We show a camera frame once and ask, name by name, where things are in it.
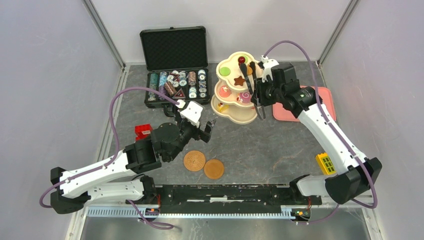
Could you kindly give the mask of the black serving tongs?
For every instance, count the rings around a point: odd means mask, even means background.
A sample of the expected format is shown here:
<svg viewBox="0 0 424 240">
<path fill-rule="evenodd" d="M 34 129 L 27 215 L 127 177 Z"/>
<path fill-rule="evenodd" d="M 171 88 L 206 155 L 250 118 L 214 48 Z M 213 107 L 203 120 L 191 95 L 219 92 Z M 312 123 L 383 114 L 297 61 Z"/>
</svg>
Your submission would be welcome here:
<svg viewBox="0 0 424 240">
<path fill-rule="evenodd" d="M 265 108 L 263 106 L 258 105 L 258 101 L 257 101 L 257 95 L 252 87 L 251 81 L 249 79 L 249 75 L 248 75 L 248 66 L 245 63 L 240 63 L 239 65 L 239 69 L 244 77 L 244 80 L 246 82 L 247 85 L 247 89 L 248 92 L 251 96 L 250 101 L 253 103 L 253 107 L 256 111 L 257 116 L 259 117 L 260 120 L 265 120 L 266 119 L 266 111 Z"/>
</svg>

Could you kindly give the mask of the patterned round wooden coaster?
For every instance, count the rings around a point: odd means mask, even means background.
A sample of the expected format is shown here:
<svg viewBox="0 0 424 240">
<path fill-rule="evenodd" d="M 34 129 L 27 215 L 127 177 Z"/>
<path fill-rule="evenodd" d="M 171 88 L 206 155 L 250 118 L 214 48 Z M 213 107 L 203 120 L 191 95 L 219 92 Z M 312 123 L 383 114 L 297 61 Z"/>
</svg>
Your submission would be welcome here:
<svg viewBox="0 0 424 240">
<path fill-rule="evenodd" d="M 184 156 L 183 164 L 187 170 L 197 172 L 203 169 L 206 164 L 206 157 L 202 152 L 192 150 Z"/>
</svg>

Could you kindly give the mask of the orange macaron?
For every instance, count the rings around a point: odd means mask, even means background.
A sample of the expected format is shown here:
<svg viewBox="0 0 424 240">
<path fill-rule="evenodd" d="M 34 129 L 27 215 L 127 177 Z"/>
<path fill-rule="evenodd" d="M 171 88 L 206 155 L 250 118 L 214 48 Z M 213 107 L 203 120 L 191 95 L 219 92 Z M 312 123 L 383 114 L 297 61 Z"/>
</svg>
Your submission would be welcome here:
<svg viewBox="0 0 424 240">
<path fill-rule="evenodd" d="M 250 65 L 247 66 L 247 75 L 251 76 L 253 74 L 253 69 Z"/>
</svg>

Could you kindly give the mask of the chocolate star cookie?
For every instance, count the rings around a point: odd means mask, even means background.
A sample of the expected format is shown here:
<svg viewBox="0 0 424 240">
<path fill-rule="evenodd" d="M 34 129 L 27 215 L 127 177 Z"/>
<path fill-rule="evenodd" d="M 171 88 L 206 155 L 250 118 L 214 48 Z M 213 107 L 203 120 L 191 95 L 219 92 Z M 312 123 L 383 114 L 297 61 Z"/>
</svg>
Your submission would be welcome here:
<svg viewBox="0 0 424 240">
<path fill-rule="evenodd" d="M 243 78 L 243 76 L 239 76 L 233 79 L 234 80 L 234 86 L 243 86 L 246 80 Z"/>
</svg>

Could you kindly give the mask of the yellow roll cake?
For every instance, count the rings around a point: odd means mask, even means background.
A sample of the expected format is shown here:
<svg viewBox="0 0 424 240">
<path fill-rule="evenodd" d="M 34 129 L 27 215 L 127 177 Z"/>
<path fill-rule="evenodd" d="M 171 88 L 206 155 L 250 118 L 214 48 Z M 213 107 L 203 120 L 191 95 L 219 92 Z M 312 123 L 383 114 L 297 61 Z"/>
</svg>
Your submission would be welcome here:
<svg viewBox="0 0 424 240">
<path fill-rule="evenodd" d="M 225 104 L 225 103 L 222 103 L 222 102 L 219 102 L 219 103 L 216 105 L 216 109 L 217 109 L 217 111 L 218 111 L 218 112 L 220 112 L 220 113 L 222 113 L 222 112 L 226 111 L 228 108 L 229 108 L 229 105 L 227 105 L 227 104 Z"/>
</svg>

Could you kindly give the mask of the plain round wooden coaster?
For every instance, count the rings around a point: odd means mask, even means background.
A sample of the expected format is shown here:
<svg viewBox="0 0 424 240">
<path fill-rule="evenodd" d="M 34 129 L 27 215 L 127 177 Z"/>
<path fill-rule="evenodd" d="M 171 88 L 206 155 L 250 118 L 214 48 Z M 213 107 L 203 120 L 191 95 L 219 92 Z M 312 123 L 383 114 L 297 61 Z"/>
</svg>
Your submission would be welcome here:
<svg viewBox="0 0 424 240">
<path fill-rule="evenodd" d="M 220 160 L 211 159 L 205 163 L 203 170 L 204 170 L 204 174 L 209 179 L 216 180 L 222 177 L 225 171 L 225 167 Z"/>
</svg>

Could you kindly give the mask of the green macaron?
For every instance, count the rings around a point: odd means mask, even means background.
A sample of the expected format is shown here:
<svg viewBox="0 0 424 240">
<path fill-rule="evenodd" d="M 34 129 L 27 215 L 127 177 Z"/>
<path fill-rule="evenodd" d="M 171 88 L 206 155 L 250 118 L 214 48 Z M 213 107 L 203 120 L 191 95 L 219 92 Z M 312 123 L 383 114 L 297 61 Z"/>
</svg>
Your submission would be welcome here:
<svg viewBox="0 0 424 240">
<path fill-rule="evenodd" d="M 221 67 L 219 68 L 218 72 L 221 76 L 226 77 L 231 74 L 231 69 L 228 67 Z"/>
<path fill-rule="evenodd" d="M 247 61 L 247 60 L 249 59 L 247 55 L 241 55 L 239 58 L 242 58 L 242 59 L 244 59 L 245 61 Z"/>
</svg>

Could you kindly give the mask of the pink cupcake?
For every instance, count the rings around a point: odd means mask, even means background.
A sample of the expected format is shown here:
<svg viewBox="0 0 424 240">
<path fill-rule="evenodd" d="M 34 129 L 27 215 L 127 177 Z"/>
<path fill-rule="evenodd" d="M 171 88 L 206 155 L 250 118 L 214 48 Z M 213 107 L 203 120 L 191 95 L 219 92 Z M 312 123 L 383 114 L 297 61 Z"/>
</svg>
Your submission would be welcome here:
<svg viewBox="0 0 424 240">
<path fill-rule="evenodd" d="M 232 94 L 231 89 L 227 85 L 222 85 L 218 90 L 218 95 L 221 98 L 227 98 Z"/>
</svg>

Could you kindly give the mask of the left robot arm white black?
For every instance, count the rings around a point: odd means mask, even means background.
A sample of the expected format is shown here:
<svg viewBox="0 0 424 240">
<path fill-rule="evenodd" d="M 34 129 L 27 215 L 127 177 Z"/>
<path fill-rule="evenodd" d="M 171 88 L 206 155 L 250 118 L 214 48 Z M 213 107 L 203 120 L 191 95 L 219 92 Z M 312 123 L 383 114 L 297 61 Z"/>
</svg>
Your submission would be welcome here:
<svg viewBox="0 0 424 240">
<path fill-rule="evenodd" d="M 190 140 L 208 143 L 215 123 L 208 121 L 204 129 L 186 119 L 163 123 L 107 159 L 76 170 L 51 169 L 50 206 L 70 214 L 93 203 L 153 203 L 158 194 L 154 180 L 144 174 L 173 161 Z"/>
</svg>

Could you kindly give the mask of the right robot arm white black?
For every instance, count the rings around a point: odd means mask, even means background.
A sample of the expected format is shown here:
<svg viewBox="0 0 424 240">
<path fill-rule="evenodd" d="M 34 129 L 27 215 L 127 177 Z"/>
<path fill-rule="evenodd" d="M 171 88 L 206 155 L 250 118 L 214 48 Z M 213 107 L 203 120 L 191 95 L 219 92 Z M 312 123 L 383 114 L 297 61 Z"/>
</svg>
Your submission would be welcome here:
<svg viewBox="0 0 424 240">
<path fill-rule="evenodd" d="M 289 189 L 289 199 L 302 204 L 309 196 L 329 196 L 343 205 L 356 201 L 356 197 L 370 190 L 375 194 L 374 183 L 383 166 L 376 157 L 369 158 L 360 151 L 334 121 L 318 94 L 319 89 L 301 86 L 291 64 L 283 68 L 272 60 L 250 63 L 252 70 L 261 69 L 262 76 L 252 74 L 254 92 L 251 101 L 262 107 L 282 104 L 313 134 L 328 154 L 335 173 L 329 176 L 304 176 Z"/>
</svg>

